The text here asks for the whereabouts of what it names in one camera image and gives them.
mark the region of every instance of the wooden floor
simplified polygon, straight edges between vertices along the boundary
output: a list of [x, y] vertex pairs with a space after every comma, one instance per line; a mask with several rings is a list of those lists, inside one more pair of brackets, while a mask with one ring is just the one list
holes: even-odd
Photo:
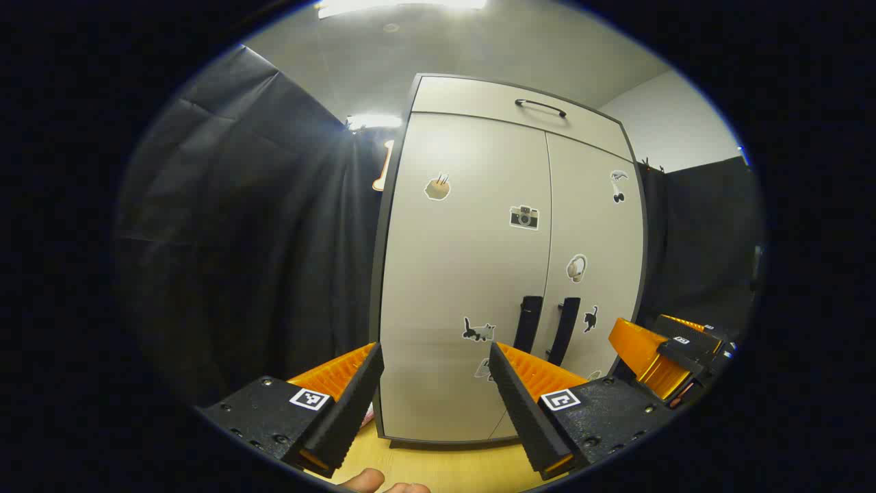
[[378, 438], [373, 420], [359, 430], [343, 466], [330, 481], [340, 484], [365, 468], [375, 468], [384, 474], [386, 481], [378, 492], [396, 482], [425, 484], [432, 493], [510, 493], [545, 483], [529, 465], [520, 444], [468, 450], [391, 449], [388, 439]]

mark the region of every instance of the white wall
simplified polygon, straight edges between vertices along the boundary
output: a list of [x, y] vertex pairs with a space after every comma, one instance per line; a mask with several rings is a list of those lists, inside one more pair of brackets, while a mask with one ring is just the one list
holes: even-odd
[[705, 98], [674, 70], [657, 75], [599, 108], [624, 124], [638, 161], [669, 173], [742, 155]]

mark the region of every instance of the white cabinet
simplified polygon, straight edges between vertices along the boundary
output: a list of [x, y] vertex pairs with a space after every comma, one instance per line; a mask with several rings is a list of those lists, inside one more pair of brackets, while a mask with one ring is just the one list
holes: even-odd
[[[522, 97], [562, 104], [566, 118], [533, 116]], [[544, 300], [532, 354], [547, 358], [557, 305], [578, 297], [562, 366], [605, 375], [617, 357], [609, 331], [634, 317], [643, 281], [638, 169], [621, 157], [632, 151], [620, 123], [530, 89], [418, 76], [412, 108], [378, 224], [378, 430], [401, 441], [513, 437], [483, 362], [493, 340], [513, 344], [524, 297]]]

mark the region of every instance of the black curtain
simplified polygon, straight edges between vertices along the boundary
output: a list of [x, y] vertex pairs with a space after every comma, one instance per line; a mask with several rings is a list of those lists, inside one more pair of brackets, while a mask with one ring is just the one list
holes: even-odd
[[741, 157], [673, 173], [643, 171], [648, 262], [637, 323], [661, 313], [745, 336], [755, 247], [766, 243], [758, 181]]
[[373, 147], [243, 46], [158, 116], [118, 202], [119, 289], [186, 401], [367, 342]]

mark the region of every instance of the drawer handle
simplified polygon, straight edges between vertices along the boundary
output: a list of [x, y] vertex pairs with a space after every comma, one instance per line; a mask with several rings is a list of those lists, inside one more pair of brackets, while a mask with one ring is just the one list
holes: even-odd
[[559, 108], [555, 108], [555, 107], [551, 106], [550, 104], [539, 103], [538, 101], [530, 101], [530, 100], [528, 100], [528, 99], [516, 99], [516, 100], [514, 100], [514, 104], [517, 104], [518, 106], [523, 106], [523, 103], [538, 104], [539, 106], [544, 106], [545, 108], [550, 108], [551, 110], [559, 111], [560, 116], [563, 117], [563, 118], [566, 118], [566, 112], [565, 112], [565, 111], [563, 111], [563, 110], [561, 110], [561, 109], [559, 109]]
[[547, 362], [556, 366], [562, 365], [562, 359], [566, 356], [566, 349], [572, 340], [572, 332], [575, 330], [575, 321], [578, 318], [578, 308], [581, 306], [581, 298], [566, 298], [559, 305], [560, 326], [557, 327], [554, 345], [545, 353]]
[[523, 297], [520, 304], [520, 320], [517, 323], [517, 334], [514, 335], [514, 349], [524, 353], [533, 350], [535, 332], [539, 328], [542, 297]]

